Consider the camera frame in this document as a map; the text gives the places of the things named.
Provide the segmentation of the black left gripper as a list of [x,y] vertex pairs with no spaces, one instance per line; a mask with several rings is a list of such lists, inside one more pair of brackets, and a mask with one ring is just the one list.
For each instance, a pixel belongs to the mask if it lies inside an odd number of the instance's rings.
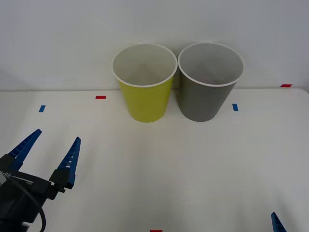
[[40,216],[42,225],[46,216],[42,209],[47,199],[55,199],[58,191],[72,189],[80,153],[81,139],[77,137],[71,148],[52,173],[49,181],[18,172],[42,131],[37,129],[12,151],[0,158],[0,223],[1,225],[28,225]]

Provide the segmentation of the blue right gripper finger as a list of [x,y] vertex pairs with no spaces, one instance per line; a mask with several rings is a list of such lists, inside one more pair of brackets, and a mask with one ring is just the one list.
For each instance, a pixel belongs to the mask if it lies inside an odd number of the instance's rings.
[[274,232],[287,232],[275,212],[271,214],[271,220]]

